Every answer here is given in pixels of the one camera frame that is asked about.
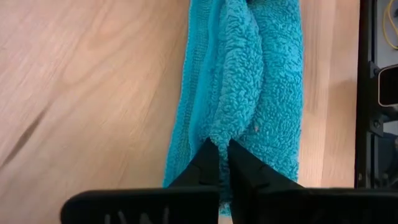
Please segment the towel fold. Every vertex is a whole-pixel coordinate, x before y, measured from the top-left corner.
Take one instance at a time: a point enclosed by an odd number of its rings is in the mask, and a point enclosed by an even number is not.
[[[191,0],[164,185],[186,168],[207,137],[220,150],[222,214],[229,215],[230,139],[297,180],[302,72],[298,0]]]

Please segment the turquoise towel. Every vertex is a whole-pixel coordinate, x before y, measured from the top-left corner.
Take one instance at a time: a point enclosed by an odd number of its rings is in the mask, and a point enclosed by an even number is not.
[[[164,185],[186,168],[207,137],[220,149],[222,202],[231,195],[230,139],[296,180],[302,72],[299,0],[191,0]],[[228,203],[221,213],[229,214]]]

